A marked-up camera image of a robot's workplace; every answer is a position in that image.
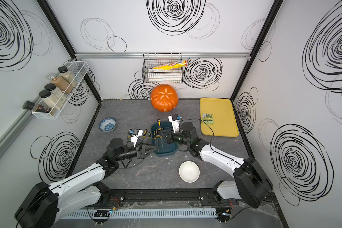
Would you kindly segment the teal storage box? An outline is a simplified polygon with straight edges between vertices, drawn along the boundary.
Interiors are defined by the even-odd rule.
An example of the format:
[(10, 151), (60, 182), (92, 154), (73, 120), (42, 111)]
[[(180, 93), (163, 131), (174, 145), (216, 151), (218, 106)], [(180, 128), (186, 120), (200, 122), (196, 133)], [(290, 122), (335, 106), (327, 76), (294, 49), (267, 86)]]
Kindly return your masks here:
[(175, 154), (177, 151), (177, 144), (176, 143), (166, 143), (164, 138), (160, 136), (156, 137), (156, 131), (158, 131), (158, 124), (155, 123), (152, 128), (152, 145), (156, 147), (156, 151), (154, 152), (158, 157), (166, 157)]

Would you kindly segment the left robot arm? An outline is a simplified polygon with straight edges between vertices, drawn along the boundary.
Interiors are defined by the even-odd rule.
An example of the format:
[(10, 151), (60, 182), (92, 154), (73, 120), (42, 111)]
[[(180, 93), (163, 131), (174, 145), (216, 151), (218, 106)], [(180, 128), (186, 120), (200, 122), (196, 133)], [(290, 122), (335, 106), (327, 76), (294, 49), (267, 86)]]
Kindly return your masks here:
[(34, 185), (14, 215), (17, 226), (50, 228), (64, 216), (101, 202), (109, 192), (101, 181), (120, 169), (120, 161), (142, 160), (155, 150), (151, 144), (136, 141), (127, 147), (122, 139), (112, 139), (102, 157), (88, 168), (51, 184)]

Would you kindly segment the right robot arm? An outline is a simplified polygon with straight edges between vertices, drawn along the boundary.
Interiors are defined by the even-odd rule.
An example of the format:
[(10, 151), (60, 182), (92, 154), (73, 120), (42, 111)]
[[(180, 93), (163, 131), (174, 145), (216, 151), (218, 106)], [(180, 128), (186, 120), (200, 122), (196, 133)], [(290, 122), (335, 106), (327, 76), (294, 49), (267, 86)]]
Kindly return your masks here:
[(258, 208), (273, 189), (273, 184), (258, 161), (235, 157), (223, 152), (197, 134), (191, 122), (174, 129), (158, 130), (166, 143), (187, 146), (187, 151), (202, 161), (209, 162), (231, 175), (233, 181), (222, 181), (216, 191), (223, 199), (240, 199), (247, 205)]

